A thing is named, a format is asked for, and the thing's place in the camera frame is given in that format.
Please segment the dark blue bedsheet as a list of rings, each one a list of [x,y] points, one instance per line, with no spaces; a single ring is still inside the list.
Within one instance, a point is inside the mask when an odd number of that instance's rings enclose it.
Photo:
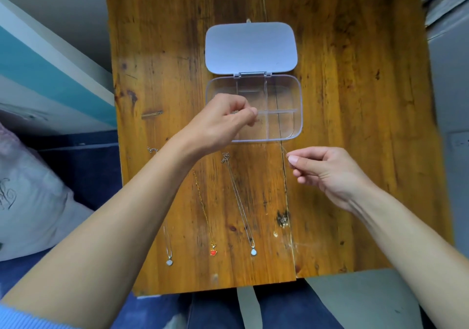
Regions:
[[[75,193],[74,199],[97,210],[122,187],[117,143],[40,150],[39,156]],[[0,262],[0,299],[50,249]],[[110,329],[186,329],[179,295],[126,299]]]

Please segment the pale embroidered pillow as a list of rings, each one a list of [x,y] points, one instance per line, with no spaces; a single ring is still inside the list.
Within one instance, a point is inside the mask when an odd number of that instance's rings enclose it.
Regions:
[[[0,123],[0,262],[54,247],[92,214]]]

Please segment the person's right forearm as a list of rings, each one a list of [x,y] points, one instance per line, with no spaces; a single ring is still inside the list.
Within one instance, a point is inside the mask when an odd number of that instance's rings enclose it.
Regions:
[[[469,259],[373,184],[357,184],[347,203],[434,325],[469,329]]]

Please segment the person's blue jeans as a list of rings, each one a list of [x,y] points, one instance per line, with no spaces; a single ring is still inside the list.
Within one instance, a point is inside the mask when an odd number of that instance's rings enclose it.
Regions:
[[[256,285],[263,329],[344,329],[305,279]],[[245,329],[235,288],[184,293],[187,329]]]

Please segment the person's left hand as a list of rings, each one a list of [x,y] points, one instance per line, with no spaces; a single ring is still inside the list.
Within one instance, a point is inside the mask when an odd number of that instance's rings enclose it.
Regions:
[[[241,131],[232,130],[231,114],[258,116],[258,109],[250,106],[247,99],[240,95],[215,95],[174,137],[178,150],[187,157],[198,160],[227,146]]]

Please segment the person's left forearm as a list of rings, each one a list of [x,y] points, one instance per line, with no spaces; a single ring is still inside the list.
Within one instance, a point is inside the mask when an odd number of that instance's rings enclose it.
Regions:
[[[38,261],[0,304],[75,328],[109,329],[196,161],[178,150],[173,137]]]

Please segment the light blue sleeve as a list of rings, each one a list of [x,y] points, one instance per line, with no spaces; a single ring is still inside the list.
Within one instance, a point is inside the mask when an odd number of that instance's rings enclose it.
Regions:
[[[81,329],[55,323],[0,304],[0,329]]]

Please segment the clear plastic organizer box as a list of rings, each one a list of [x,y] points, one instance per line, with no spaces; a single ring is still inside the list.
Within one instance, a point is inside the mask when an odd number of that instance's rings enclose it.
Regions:
[[[303,127],[302,88],[291,73],[298,62],[295,34],[281,22],[218,24],[205,37],[205,65],[215,78],[205,101],[218,94],[240,95],[258,110],[234,143],[280,142]]]

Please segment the person's right hand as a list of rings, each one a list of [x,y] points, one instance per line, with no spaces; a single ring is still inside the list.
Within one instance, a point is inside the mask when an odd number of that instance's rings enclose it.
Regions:
[[[317,187],[334,205],[351,213],[354,212],[352,201],[373,184],[343,148],[307,147],[288,152],[287,160],[289,155],[321,160],[325,165],[322,174],[304,174],[289,165],[299,184]]]

